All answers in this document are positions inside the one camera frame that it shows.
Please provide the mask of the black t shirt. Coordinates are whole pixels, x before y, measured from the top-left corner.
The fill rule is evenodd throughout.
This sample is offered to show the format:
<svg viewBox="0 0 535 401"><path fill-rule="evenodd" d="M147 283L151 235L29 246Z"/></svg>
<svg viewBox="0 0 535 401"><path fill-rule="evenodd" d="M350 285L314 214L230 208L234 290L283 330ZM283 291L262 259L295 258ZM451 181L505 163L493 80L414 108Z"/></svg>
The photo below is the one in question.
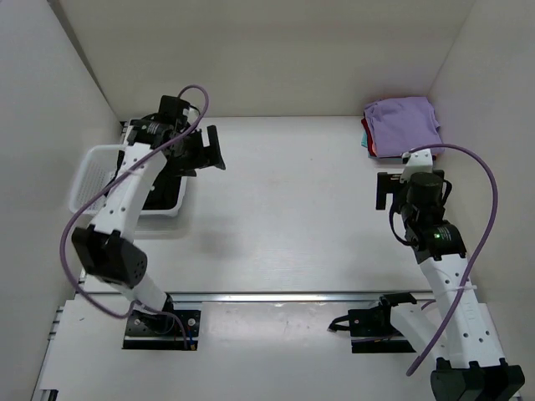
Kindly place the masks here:
<svg viewBox="0 0 535 401"><path fill-rule="evenodd" d="M156 177L143 205L144 211L171 211L179 203L186 179L165 167Z"/></svg>

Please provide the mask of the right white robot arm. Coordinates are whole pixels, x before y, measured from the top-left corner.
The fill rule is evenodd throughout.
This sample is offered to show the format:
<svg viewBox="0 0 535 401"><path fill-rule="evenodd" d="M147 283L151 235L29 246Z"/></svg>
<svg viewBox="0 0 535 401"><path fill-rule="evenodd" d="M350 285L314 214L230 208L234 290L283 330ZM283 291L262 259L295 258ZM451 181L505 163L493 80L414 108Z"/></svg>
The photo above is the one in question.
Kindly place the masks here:
<svg viewBox="0 0 535 401"><path fill-rule="evenodd" d="M431 389L437 400L509 400L525 383L522 368L507 362L466 274L468 256L458 229L445 217L451 183L443 172L410 178L377 175L376 209L400 215L408 246L429 282L445 329L411 302L388 305L374 315L384 334L400 331L419 358L431 358Z"/></svg>

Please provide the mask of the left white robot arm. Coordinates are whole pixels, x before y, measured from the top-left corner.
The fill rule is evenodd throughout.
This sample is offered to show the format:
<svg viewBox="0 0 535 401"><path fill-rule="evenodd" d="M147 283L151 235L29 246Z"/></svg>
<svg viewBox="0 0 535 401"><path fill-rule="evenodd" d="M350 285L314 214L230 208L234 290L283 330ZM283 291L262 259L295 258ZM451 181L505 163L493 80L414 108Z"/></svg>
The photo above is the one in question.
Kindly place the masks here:
<svg viewBox="0 0 535 401"><path fill-rule="evenodd" d="M101 208L87 227L73 230L71 241L85 272L133 302L155 332L170 330L175 312L147 272L148 256L134 243L137 222L166 167L173 175L194 176L212 166L226 168L216 126L179 131L173 124L137 119L128 128L117 176L100 195Z"/></svg>

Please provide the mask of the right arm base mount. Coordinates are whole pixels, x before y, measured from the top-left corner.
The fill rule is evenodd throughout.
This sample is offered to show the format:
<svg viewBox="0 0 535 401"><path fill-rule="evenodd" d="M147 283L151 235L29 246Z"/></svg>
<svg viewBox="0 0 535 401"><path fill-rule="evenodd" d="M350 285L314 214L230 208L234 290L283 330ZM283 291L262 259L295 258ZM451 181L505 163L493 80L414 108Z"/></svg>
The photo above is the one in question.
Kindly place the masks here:
<svg viewBox="0 0 535 401"><path fill-rule="evenodd" d="M369 308L349 309L328 326L329 332L348 332L353 354L414 353L409 341L390 322L394 307L402 304L415 306L416 298L409 292L380 296Z"/></svg>

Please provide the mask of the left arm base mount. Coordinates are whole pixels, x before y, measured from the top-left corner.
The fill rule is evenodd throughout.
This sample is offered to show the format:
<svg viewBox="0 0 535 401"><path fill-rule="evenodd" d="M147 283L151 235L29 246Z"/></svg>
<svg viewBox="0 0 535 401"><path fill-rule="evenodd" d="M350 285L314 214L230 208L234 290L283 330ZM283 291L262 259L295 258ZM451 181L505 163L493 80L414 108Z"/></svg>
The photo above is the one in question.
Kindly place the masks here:
<svg viewBox="0 0 535 401"><path fill-rule="evenodd" d="M201 309L174 306L174 317L134 310L125 325L124 350L196 351Z"/></svg>

